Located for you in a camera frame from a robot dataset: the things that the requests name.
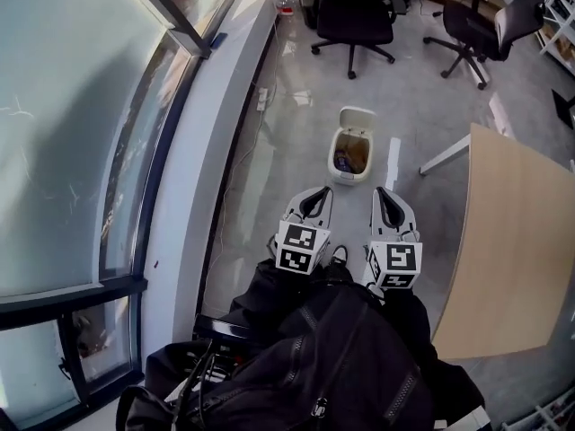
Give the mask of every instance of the window frame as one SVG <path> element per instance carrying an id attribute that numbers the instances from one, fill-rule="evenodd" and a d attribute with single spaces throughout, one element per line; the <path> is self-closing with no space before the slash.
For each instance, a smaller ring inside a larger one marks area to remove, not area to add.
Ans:
<path id="1" fill-rule="evenodd" d="M 205 59 L 211 54 L 209 44 L 217 35 L 234 0 L 222 0 L 212 16 L 204 37 L 200 37 L 185 15 L 172 0 L 147 0 L 173 27 L 167 29 L 183 48 L 191 54 L 175 94 L 166 112 L 164 125 L 156 141 L 156 147 L 146 176 L 146 183 L 139 205 L 132 254 L 131 273 L 121 276 L 101 276 L 98 285 L 79 286 L 77 290 L 48 292 L 45 295 L 18 295 L 0 299 L 0 330 L 18 329 L 45 321 L 56 321 L 64 358 L 60 370 L 69 375 L 80 403 L 57 414 L 55 417 L 25 428 L 29 431 L 50 431 L 70 426 L 101 409 L 130 385 L 143 380 L 141 355 L 141 305 L 142 294 L 147 289 L 144 278 L 146 250 L 149 242 L 155 200 L 162 173 L 178 122 L 188 98 L 193 80 Z M 75 343 L 72 313 L 96 305 L 129 297 L 128 343 L 129 369 L 120 365 L 97 379 L 87 382 L 82 368 L 80 353 Z M 0 428 L 17 431 L 18 428 L 0 409 Z"/>

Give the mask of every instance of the black office chair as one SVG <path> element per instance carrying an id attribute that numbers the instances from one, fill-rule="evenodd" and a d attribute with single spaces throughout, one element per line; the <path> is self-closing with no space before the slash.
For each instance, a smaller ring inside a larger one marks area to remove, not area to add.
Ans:
<path id="1" fill-rule="evenodd" d="M 395 12 L 391 0 L 320 0 L 317 34 L 326 39 L 312 45 L 312 53 L 320 53 L 320 47 L 349 45 L 348 78 L 356 77 L 353 71 L 353 55 L 356 45 L 387 57 L 390 64 L 395 58 L 377 45 L 394 40 L 392 23 Z"/>
<path id="2" fill-rule="evenodd" d="M 513 0 L 497 11 L 495 23 L 481 16 L 478 9 L 479 0 L 473 0 L 471 8 L 458 2 L 449 1 L 445 4 L 443 24 L 447 33 L 462 45 L 433 37 L 425 37 L 423 42 L 437 43 L 459 53 L 454 64 L 449 70 L 441 72 L 441 76 L 448 78 L 457 64 L 465 59 L 481 79 L 477 87 L 482 90 L 487 83 L 473 58 L 477 57 L 479 62 L 484 62 L 487 57 L 494 61 L 507 59 L 515 40 L 543 27 L 544 0 Z"/>

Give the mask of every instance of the shoe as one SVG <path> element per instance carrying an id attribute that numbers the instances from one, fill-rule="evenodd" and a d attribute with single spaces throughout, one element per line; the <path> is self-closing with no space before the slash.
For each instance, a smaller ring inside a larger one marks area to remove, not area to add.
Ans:
<path id="1" fill-rule="evenodd" d="M 338 263 L 340 265 L 345 266 L 348 263 L 348 249 L 343 245 L 340 245 L 337 248 L 335 248 L 330 263 L 331 264 Z"/>

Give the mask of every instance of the power strip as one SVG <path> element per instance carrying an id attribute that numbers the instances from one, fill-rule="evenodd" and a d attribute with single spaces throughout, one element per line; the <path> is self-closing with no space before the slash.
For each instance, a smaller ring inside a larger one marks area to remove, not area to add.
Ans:
<path id="1" fill-rule="evenodd" d="M 260 96 L 258 97 L 258 105 L 256 107 L 257 111 L 266 110 L 266 105 L 268 104 L 268 88 L 260 88 Z"/>

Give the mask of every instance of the white trash bin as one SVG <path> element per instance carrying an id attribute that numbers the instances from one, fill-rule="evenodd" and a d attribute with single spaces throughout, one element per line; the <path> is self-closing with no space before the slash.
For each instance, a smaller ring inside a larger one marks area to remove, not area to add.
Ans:
<path id="1" fill-rule="evenodd" d="M 357 107 L 341 109 L 340 128 L 333 136 L 327 159 L 328 169 L 335 182 L 355 185 L 367 178 L 373 161 L 372 129 L 376 117 L 377 115 L 371 110 Z M 336 158 L 340 158 L 343 154 L 348 157 L 347 162 L 355 162 L 355 167 L 348 164 L 348 171 L 341 171 L 336 167 Z"/>

